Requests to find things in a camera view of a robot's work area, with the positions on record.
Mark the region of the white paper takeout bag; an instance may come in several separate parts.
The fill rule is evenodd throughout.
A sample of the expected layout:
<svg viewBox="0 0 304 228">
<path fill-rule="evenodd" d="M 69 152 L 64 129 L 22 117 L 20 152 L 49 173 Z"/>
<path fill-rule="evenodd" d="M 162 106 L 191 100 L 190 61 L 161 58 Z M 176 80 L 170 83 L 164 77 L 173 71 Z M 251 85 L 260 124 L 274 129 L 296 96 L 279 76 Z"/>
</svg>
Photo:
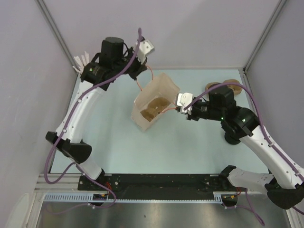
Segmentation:
<svg viewBox="0 0 304 228">
<path fill-rule="evenodd" d="M 176 107 L 176 95 L 180 88 L 165 73 L 152 75 L 152 80 L 142 87 L 133 102 L 131 119 L 144 132 L 149 129 L 166 111 Z"/>
</svg>

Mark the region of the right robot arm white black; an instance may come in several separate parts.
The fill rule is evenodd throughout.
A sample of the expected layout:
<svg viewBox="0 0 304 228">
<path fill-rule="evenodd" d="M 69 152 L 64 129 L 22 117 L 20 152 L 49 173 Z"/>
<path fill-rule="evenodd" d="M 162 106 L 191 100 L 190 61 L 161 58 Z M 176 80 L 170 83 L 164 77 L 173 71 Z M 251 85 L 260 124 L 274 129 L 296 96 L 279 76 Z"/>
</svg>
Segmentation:
<svg viewBox="0 0 304 228">
<path fill-rule="evenodd" d="M 228 83 L 212 85 L 206 91 L 209 99 L 191 93 L 177 95 L 176 104 L 188 120 L 219 121 L 229 144 L 243 143 L 269 169 L 269 174 L 244 171 L 227 166 L 219 185 L 223 190 L 242 187 L 263 193 L 282 209 L 294 208 L 304 198 L 303 168 L 297 165 L 266 131 L 258 113 L 237 105 Z"/>
</svg>

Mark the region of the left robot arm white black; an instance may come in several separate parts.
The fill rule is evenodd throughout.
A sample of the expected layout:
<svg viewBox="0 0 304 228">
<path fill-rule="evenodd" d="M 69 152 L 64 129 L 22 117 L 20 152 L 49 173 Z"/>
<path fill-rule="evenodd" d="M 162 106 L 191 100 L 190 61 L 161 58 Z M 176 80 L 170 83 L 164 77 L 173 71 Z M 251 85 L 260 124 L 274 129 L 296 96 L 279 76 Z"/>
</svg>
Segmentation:
<svg viewBox="0 0 304 228">
<path fill-rule="evenodd" d="M 89 177 L 88 184 L 95 190 L 104 186 L 105 178 L 103 169 L 91 155 L 92 147 L 83 141 L 86 123 L 109 85 L 121 75 L 136 80 L 147 69 L 147 56 L 153 51 L 154 45 L 143 37 L 139 37 L 134 47 L 128 47 L 121 38 L 107 37 L 92 59 L 87 53 L 75 57 L 81 81 L 64 120 L 54 132 L 46 134 L 46 140 L 52 144 L 48 158 L 60 151 Z"/>
</svg>

